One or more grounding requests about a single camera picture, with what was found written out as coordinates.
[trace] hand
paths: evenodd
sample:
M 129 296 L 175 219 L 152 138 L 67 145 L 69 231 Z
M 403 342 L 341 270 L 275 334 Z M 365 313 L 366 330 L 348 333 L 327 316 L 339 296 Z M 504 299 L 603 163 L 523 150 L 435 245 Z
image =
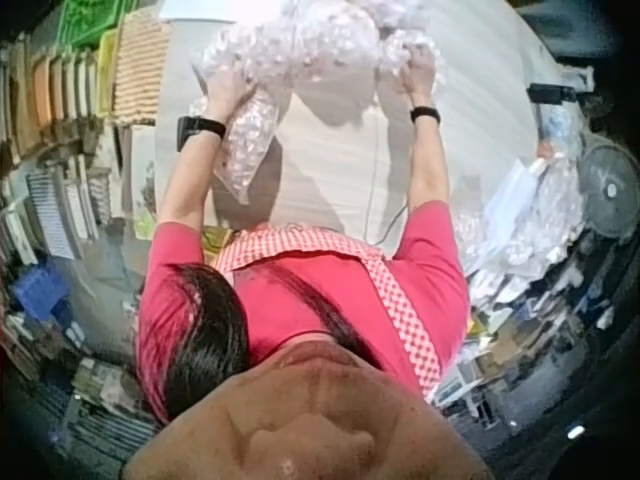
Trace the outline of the hand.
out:
M 431 91 L 436 79 L 435 59 L 428 48 L 412 48 L 409 63 L 400 70 L 400 80 L 411 106 L 433 107 Z
M 255 90 L 255 80 L 244 74 L 239 63 L 218 70 L 207 82 L 209 99 L 204 116 L 227 123 Z

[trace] white paper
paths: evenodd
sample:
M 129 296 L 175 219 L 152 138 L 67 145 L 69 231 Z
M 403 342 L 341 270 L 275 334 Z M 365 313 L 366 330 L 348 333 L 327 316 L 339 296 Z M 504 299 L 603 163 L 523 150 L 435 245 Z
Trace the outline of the white paper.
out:
M 280 16 L 283 0 L 165 0 L 160 20 L 212 20 L 258 25 Z

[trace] pink shirt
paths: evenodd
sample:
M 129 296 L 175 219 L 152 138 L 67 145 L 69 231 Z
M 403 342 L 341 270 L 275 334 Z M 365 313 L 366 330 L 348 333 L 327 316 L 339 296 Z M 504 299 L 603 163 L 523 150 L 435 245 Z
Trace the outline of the pink shirt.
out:
M 178 223 L 160 225 L 151 247 L 141 321 L 187 321 L 181 292 L 166 281 L 172 275 L 167 265 L 202 261 L 198 232 Z M 263 262 L 277 262 L 326 295 L 367 341 L 383 370 L 420 391 L 402 342 L 359 260 L 341 254 L 291 252 Z M 430 202 L 414 211 L 387 265 L 429 333 L 442 368 L 448 367 L 464 339 L 470 308 L 449 207 Z M 234 288 L 247 313 L 254 362 L 295 336 L 326 331 L 309 307 L 259 268 L 236 272 Z

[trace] blue basket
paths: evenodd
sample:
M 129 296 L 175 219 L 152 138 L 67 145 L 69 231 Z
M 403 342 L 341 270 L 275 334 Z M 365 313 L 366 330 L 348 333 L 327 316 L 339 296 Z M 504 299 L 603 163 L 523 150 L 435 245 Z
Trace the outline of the blue basket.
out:
M 12 289 L 25 313 L 41 322 L 48 320 L 53 307 L 71 293 L 51 262 L 29 269 Z

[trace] white surface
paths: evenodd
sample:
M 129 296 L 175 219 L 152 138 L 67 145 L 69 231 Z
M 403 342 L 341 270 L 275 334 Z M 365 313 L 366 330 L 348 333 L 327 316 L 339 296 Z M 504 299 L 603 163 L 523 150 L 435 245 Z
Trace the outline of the white surface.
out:
M 526 167 L 535 160 L 538 134 L 525 88 L 557 81 L 558 66 L 503 0 L 435 0 L 430 25 L 448 64 L 438 108 L 451 187 L 462 176 L 477 177 L 486 204 L 517 160 Z M 177 157 L 177 119 L 200 95 L 189 60 L 223 26 L 173 24 L 157 122 L 158 204 Z M 400 95 L 374 92 L 373 72 L 297 91 L 249 190 L 251 205 L 238 205 L 214 182 L 205 222 L 306 222 L 392 252 L 406 221 L 413 127 Z
M 282 0 L 165 0 L 161 20 L 212 20 L 257 25 L 278 17 Z

